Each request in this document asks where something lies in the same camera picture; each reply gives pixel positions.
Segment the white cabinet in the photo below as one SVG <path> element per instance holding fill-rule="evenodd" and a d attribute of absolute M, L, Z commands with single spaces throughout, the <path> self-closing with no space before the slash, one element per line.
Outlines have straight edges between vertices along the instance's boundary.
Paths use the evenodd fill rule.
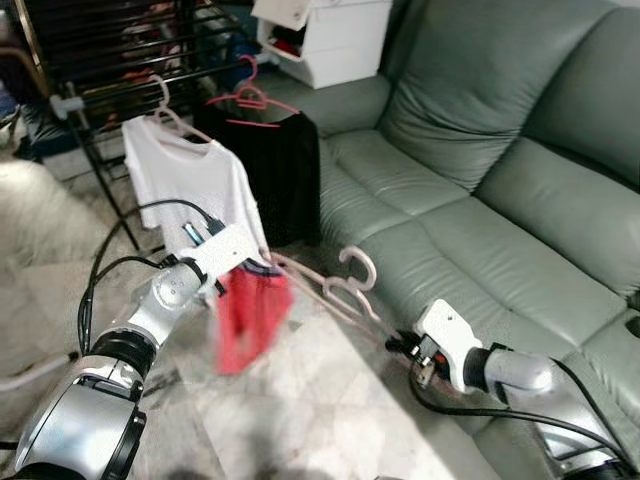
<path fill-rule="evenodd" d="M 280 68 L 313 88 L 372 77 L 380 64 L 391 0 L 256 0 L 258 41 Z M 300 31 L 299 56 L 270 41 L 274 27 Z"/>

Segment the black cable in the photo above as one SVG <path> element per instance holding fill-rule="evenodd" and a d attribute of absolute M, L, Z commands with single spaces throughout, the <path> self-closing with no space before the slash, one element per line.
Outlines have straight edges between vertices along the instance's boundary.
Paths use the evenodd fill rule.
<path fill-rule="evenodd" d="M 93 311 L 93 297 L 95 293 L 95 287 L 98 278 L 98 270 L 100 268 L 100 262 L 109 247 L 109 244 L 116 236 L 120 228 L 122 228 L 126 224 L 126 219 L 135 215 L 136 213 L 152 207 L 157 207 L 160 205 L 169 205 L 169 204 L 180 204 L 185 205 L 194 209 L 198 212 L 204 220 L 207 222 L 207 226 L 211 226 L 212 224 L 218 222 L 217 219 L 213 218 L 207 212 L 205 212 L 201 207 L 196 205 L 195 203 L 189 202 L 188 200 L 182 200 L 179 198 L 167 199 L 167 200 L 158 200 L 155 202 L 146 203 L 144 205 L 139 205 L 135 208 L 132 208 L 128 212 L 125 212 L 122 217 L 116 222 L 116 224 L 111 228 L 111 231 L 107 234 L 106 238 L 102 242 L 102 245 L 98 249 L 98 253 L 96 254 L 96 258 L 93 261 L 93 266 L 91 267 L 91 273 L 89 275 L 89 282 L 87 285 L 87 290 L 85 291 L 86 298 L 83 295 L 83 299 L 80 303 L 80 307 L 78 308 L 78 336 L 80 343 L 80 352 L 82 355 L 86 355 L 89 352 L 89 348 L 91 346 L 91 315 Z"/>
<path fill-rule="evenodd" d="M 566 373 L 569 376 L 569 378 L 571 378 L 571 380 L 573 380 L 573 382 L 577 385 L 580 392 L 582 392 L 582 395 L 584 395 L 584 398 L 586 398 L 587 402 L 589 403 L 589 406 L 593 409 L 594 412 L 596 412 L 596 415 L 598 416 L 600 421 L 604 424 L 605 428 L 609 431 L 613 439 L 616 441 L 618 445 L 622 447 L 622 442 L 616 435 L 615 430 L 611 428 L 611 424 L 609 423 L 609 420 L 607 420 L 607 417 L 604 415 L 604 413 L 602 413 L 602 410 L 600 409 L 596 401 L 593 399 L 593 397 L 589 393 L 589 390 L 587 390 L 587 387 L 585 386 L 585 384 L 582 383 L 582 380 L 580 380 L 580 378 L 578 378 L 578 376 L 574 373 L 574 371 L 571 370 L 569 367 L 567 367 L 560 360 L 553 359 L 553 361 L 556 362 L 556 365 L 558 365 L 558 367 L 560 367 L 560 369 L 564 373 Z M 631 465 L 631 460 L 629 459 L 629 456 L 626 454 L 626 452 L 625 452 L 625 455 L 626 455 L 625 461 L 629 465 Z M 640 473 L 640 472 L 637 472 L 635 468 L 632 470 L 634 473 Z"/>
<path fill-rule="evenodd" d="M 97 285 L 100 282 L 100 280 L 102 280 L 111 270 L 116 268 L 118 265 L 121 265 L 126 262 L 139 262 L 149 267 L 153 267 L 157 269 L 163 268 L 162 265 L 152 262 L 151 260 L 147 260 L 144 257 L 137 257 L 137 256 L 122 257 L 111 262 L 103 270 L 100 271 L 100 273 L 96 277 L 95 285 Z M 87 287 L 87 289 L 82 294 L 82 300 L 80 300 L 80 308 L 78 309 L 78 342 L 80 343 L 80 345 L 83 344 L 82 332 L 84 331 L 85 324 L 86 324 L 86 318 L 87 318 L 86 304 L 87 304 L 88 296 L 89 296 L 89 288 Z"/>
<path fill-rule="evenodd" d="M 610 442 L 608 439 L 597 435 L 586 428 L 579 427 L 577 425 L 573 425 L 568 422 L 564 422 L 562 420 L 558 420 L 552 417 L 547 417 L 545 415 L 538 415 L 535 413 L 529 412 L 521 412 L 517 410 L 499 410 L 496 408 L 457 408 L 457 407 L 441 407 L 439 405 L 435 405 L 427 401 L 422 394 L 420 393 L 418 384 L 414 378 L 414 370 L 417 362 L 414 362 L 411 369 L 409 369 L 409 388 L 411 389 L 411 393 L 418 401 L 420 405 L 431 410 L 436 413 L 440 413 L 443 415 L 453 415 L 458 417 L 496 417 L 496 418 L 511 418 L 515 420 L 525 420 L 528 422 L 535 423 L 543 423 L 546 425 L 551 425 L 553 427 L 563 428 L 565 430 L 572 431 L 574 433 L 578 433 L 583 435 L 595 442 L 598 442 L 604 447 L 607 447 L 611 450 L 614 455 L 616 455 L 621 462 L 626 464 L 625 466 L 629 469 L 630 472 L 636 473 L 635 468 L 633 467 L 633 463 L 631 459 L 627 456 L 626 452 L 620 449 L 617 445 Z"/>
<path fill-rule="evenodd" d="M 0 450 L 17 450 L 18 442 L 0 442 Z"/>

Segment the green leather sofa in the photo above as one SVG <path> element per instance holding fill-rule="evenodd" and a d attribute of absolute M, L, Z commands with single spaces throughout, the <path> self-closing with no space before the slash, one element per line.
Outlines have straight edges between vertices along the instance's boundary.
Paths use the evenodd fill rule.
<path fill-rule="evenodd" d="M 640 468 L 640 9 L 411 0 L 398 17 L 378 77 L 261 80 L 324 137 L 326 258 L 365 250 L 398 328 L 444 298 L 485 345 L 563 359 Z M 554 478 L 526 424 L 463 428 L 502 478 Z"/>

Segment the clothes hanger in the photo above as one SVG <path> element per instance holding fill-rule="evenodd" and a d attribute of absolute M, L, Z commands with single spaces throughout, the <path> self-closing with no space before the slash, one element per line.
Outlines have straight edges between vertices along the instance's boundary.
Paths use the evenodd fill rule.
<path fill-rule="evenodd" d="M 161 76 L 155 75 L 155 74 L 154 75 L 149 75 L 149 81 L 156 82 L 158 84 L 158 86 L 160 87 L 160 89 L 162 90 L 162 100 L 160 100 L 158 108 L 156 108 L 154 110 L 154 112 L 153 112 L 153 120 L 157 124 L 162 125 L 162 115 L 166 115 L 171 120 L 173 120 L 173 123 L 175 123 L 175 125 L 177 127 L 177 132 L 176 133 L 178 135 L 180 135 L 181 137 L 185 136 L 187 133 L 190 133 L 190 134 L 195 135 L 196 137 L 204 140 L 207 143 L 211 143 L 213 141 L 213 139 L 211 137 L 209 137 L 208 135 L 205 135 L 200 130 L 197 130 L 197 129 L 193 128 L 187 122 L 182 120 L 178 116 L 178 114 L 176 112 L 174 112 L 173 110 L 171 110 L 169 108 L 169 102 L 171 101 L 171 95 L 169 94 L 169 87 L 167 87 L 167 84 L 164 82 L 164 80 L 162 79 Z"/>
<path fill-rule="evenodd" d="M 249 108 L 253 110 L 266 110 L 269 105 L 274 105 L 276 107 L 280 107 L 284 110 L 287 110 L 295 115 L 300 113 L 300 110 L 293 108 L 286 103 L 279 102 L 277 100 L 272 100 L 268 98 L 265 93 L 260 90 L 258 87 L 253 85 L 253 80 L 258 76 L 258 62 L 252 55 L 242 55 L 240 60 L 248 60 L 251 63 L 251 67 L 253 69 L 251 75 L 247 80 L 245 80 L 245 84 L 233 94 L 220 95 L 218 97 L 212 98 L 205 103 L 205 105 L 213 105 L 215 103 L 219 103 L 225 100 L 235 100 L 236 105 L 240 108 Z M 227 120 L 229 123 L 238 123 L 241 125 L 252 125 L 254 127 L 267 127 L 267 128 L 278 128 L 280 125 L 272 124 L 272 123 L 258 123 L 251 122 L 248 120 Z"/>
<path fill-rule="evenodd" d="M 380 332 L 372 331 L 367 325 L 370 326 L 373 324 L 379 330 L 382 330 L 388 338 L 397 339 L 397 332 L 382 321 L 363 293 L 373 288 L 377 280 L 377 272 L 371 258 L 358 247 L 350 246 L 344 248 L 340 251 L 338 258 L 341 263 L 345 263 L 352 258 L 359 260 L 367 270 L 367 278 L 364 282 L 353 277 L 348 277 L 346 280 L 335 276 L 324 277 L 309 267 L 276 252 L 262 252 L 262 255 L 266 260 L 270 261 L 273 266 L 277 267 L 280 273 L 298 285 L 304 293 L 321 303 L 341 320 L 359 328 L 374 342 L 380 343 Z M 304 280 L 305 278 L 318 284 L 321 287 L 322 295 L 314 290 Z M 360 310 L 338 297 L 332 291 L 336 288 L 342 289 L 355 299 Z"/>

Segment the black garment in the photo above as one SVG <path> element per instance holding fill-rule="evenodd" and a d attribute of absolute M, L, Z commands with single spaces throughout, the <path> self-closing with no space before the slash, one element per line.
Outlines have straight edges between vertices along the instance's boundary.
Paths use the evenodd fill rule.
<path fill-rule="evenodd" d="M 0 55 L 0 80 L 21 105 L 42 102 L 42 95 L 23 63 L 13 55 Z"/>
<path fill-rule="evenodd" d="M 194 126 L 235 153 L 243 163 L 267 242 L 320 241 L 320 154 L 315 124 L 300 113 L 279 128 L 229 123 L 237 119 L 215 106 L 194 113 Z"/>
<path fill-rule="evenodd" d="M 66 123 L 53 114 L 47 102 L 22 105 L 20 114 L 36 158 L 52 157 L 78 148 Z"/>

